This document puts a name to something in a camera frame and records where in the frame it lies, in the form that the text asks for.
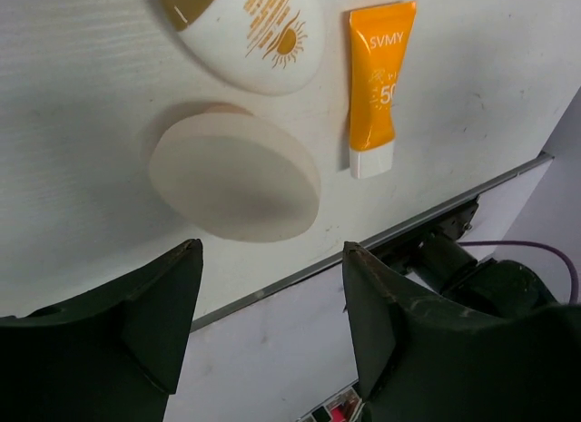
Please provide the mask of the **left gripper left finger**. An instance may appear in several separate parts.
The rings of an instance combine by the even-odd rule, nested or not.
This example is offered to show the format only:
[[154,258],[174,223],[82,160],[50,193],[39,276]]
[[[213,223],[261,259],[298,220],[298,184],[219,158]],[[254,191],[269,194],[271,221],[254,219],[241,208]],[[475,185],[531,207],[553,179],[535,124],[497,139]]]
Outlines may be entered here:
[[122,277],[1,320],[4,421],[161,421],[202,281],[187,240]]

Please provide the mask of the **orange tube white cap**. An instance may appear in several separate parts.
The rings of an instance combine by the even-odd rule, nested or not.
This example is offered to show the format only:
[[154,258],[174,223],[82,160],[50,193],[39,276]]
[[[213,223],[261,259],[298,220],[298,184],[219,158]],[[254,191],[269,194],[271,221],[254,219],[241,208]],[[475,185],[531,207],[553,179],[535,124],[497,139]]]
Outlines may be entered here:
[[350,173],[355,179],[391,169],[396,132],[391,117],[399,75],[417,13],[399,1],[350,13]]

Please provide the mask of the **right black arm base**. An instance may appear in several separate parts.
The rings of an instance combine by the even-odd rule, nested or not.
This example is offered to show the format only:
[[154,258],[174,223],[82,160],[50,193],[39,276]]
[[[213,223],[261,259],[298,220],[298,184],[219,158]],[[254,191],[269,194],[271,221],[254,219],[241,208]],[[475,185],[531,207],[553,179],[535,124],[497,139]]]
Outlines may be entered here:
[[516,318],[555,297],[534,271],[513,260],[478,260],[458,240],[478,210],[473,199],[422,222],[371,253],[397,273],[415,273],[438,295],[499,318]]

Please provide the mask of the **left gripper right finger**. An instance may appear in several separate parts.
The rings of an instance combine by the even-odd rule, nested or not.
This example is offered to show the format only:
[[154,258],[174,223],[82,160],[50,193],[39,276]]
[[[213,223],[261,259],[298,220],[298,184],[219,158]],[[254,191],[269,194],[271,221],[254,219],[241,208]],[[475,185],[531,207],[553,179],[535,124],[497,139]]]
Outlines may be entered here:
[[343,286],[365,421],[577,421],[580,309],[502,319],[391,270],[358,243]]

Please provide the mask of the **small colourful eyeshadow palette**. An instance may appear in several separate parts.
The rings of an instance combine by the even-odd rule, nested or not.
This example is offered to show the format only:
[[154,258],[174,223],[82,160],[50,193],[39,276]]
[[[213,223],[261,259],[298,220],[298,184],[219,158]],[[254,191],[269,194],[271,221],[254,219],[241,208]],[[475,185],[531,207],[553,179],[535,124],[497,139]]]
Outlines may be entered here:
[[354,387],[345,388],[298,419],[298,422],[360,421],[362,400]]

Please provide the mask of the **round beige powder puff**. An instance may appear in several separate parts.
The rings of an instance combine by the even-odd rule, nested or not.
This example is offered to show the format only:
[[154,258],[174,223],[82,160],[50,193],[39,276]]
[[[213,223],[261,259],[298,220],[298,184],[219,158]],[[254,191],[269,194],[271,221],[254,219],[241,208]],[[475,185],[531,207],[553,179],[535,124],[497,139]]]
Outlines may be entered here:
[[147,173],[169,207],[224,240],[289,240],[320,209],[320,171],[308,148],[231,103],[169,125],[148,151]]

